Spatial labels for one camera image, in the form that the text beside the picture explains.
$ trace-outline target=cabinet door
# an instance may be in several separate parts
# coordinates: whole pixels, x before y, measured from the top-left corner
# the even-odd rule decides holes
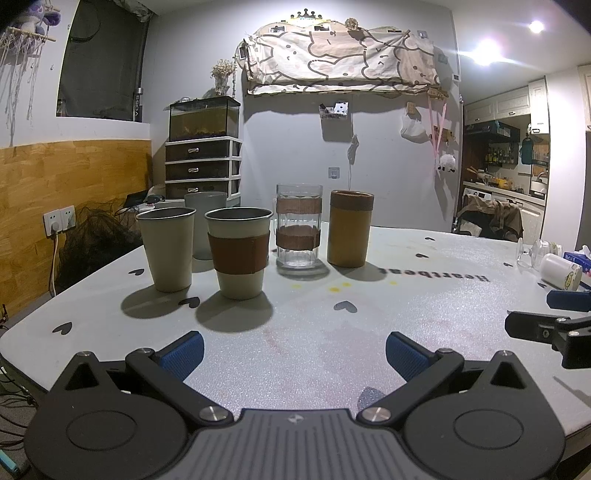
[[[534,134],[550,133],[548,114],[548,92],[544,79],[532,82],[530,89],[531,132]]]
[[[591,65],[579,67],[581,87],[583,88],[583,103],[585,105],[585,125],[591,131]]]
[[[465,125],[479,124],[495,119],[492,100],[482,100],[464,107]]]
[[[527,87],[494,97],[495,120],[530,113],[530,90]]]

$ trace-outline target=cup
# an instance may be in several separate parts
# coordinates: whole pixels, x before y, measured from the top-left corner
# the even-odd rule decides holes
[[[172,207],[136,215],[156,290],[171,293],[191,285],[195,210]]]
[[[262,292],[269,259],[269,226],[273,213],[253,207],[207,212],[213,268],[222,295],[247,300]]]
[[[540,263],[540,276],[560,290],[577,291],[583,269],[558,255],[546,254]]]
[[[279,264],[288,268],[313,267],[320,246],[322,185],[277,185],[275,211]]]
[[[374,196],[333,190],[330,193],[328,261],[337,267],[365,265]]]
[[[226,207],[225,192],[198,192],[185,195],[185,206],[195,209],[195,226],[193,228],[193,258],[211,260],[212,251],[207,238],[207,220],[205,214],[211,210]]]

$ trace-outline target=black net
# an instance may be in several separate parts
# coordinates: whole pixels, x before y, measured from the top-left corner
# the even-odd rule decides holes
[[[137,212],[119,214],[114,204],[87,205],[76,212],[76,227],[66,232],[66,243],[60,250],[58,293],[142,245],[135,222]]]

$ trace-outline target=shelf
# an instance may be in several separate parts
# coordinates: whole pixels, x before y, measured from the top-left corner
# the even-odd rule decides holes
[[[232,140],[242,145],[242,140],[234,137],[210,137],[210,138],[198,138],[196,140],[179,140],[178,142],[166,142],[164,145],[170,147],[171,145],[186,145],[188,143],[202,143],[202,142],[218,142],[221,140]]]
[[[242,161],[240,157],[216,157],[216,158],[191,158],[189,160],[173,160],[173,161],[165,161],[164,165],[175,165],[177,163],[195,163],[198,161]]]

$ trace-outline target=blue gripper pad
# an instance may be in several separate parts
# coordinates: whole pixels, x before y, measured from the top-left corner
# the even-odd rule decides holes
[[[386,340],[386,359],[408,382],[432,365],[436,356],[402,333],[392,332]]]
[[[183,381],[203,361],[205,345],[201,333],[192,331],[155,354],[157,364]]]

